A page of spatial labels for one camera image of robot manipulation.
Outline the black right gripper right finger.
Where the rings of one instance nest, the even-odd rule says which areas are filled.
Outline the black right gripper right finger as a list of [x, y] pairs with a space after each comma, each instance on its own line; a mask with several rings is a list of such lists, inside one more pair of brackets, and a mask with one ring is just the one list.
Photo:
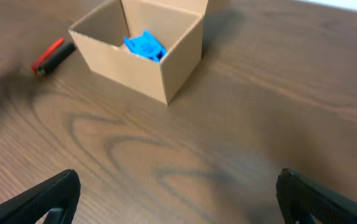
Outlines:
[[282, 169], [276, 197], [284, 222], [357, 223], [357, 203], [292, 169]]

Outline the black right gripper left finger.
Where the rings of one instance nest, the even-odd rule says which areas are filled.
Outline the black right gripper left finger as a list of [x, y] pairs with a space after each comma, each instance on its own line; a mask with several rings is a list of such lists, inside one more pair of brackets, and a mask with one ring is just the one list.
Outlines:
[[67, 169], [0, 204], [0, 224], [71, 224], [80, 198], [81, 183], [73, 169]]

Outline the red and black stapler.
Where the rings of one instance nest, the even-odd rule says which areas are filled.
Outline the red and black stapler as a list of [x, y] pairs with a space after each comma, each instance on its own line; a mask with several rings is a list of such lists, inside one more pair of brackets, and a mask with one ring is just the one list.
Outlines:
[[59, 38], [40, 55], [32, 64], [31, 69], [38, 77], [49, 75], [75, 50], [76, 47], [73, 42]]

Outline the brown cardboard box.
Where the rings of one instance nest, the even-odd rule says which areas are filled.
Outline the brown cardboard box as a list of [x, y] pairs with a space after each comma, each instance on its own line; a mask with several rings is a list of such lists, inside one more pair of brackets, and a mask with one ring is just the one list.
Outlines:
[[[105, 1], [68, 30], [91, 71], [168, 104], [201, 60], [210, 6], [209, 0]], [[167, 51], [160, 62], [124, 45], [125, 37], [145, 30]]]

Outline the blue plastic case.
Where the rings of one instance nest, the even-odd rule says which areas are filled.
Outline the blue plastic case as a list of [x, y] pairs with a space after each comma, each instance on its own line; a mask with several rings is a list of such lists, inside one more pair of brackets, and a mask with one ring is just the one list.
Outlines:
[[155, 62], [160, 62], [167, 53], [165, 47], [147, 30], [137, 37], [123, 37], [123, 41], [131, 53]]

